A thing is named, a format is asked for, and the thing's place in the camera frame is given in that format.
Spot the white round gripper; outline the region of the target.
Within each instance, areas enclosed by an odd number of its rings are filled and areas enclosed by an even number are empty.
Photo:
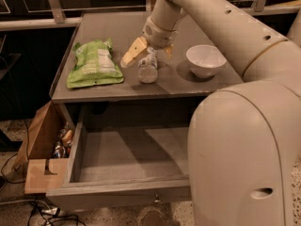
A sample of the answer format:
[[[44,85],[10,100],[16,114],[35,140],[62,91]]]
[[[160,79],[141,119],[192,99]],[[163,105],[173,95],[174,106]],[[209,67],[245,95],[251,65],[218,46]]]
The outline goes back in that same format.
[[[146,52],[148,45],[155,50],[164,50],[166,57],[172,59],[175,32],[158,27],[149,16],[144,24],[143,37],[138,37],[120,61],[122,68],[134,65]]]

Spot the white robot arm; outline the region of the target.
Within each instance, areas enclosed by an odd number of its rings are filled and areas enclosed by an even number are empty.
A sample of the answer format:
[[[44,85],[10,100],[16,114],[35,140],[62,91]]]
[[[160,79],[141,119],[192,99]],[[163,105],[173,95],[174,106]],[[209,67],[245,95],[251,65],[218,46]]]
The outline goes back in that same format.
[[[226,0],[156,0],[142,41],[164,49],[187,12],[242,77],[195,110],[188,167],[196,226],[293,226],[292,171],[301,147],[301,49]]]

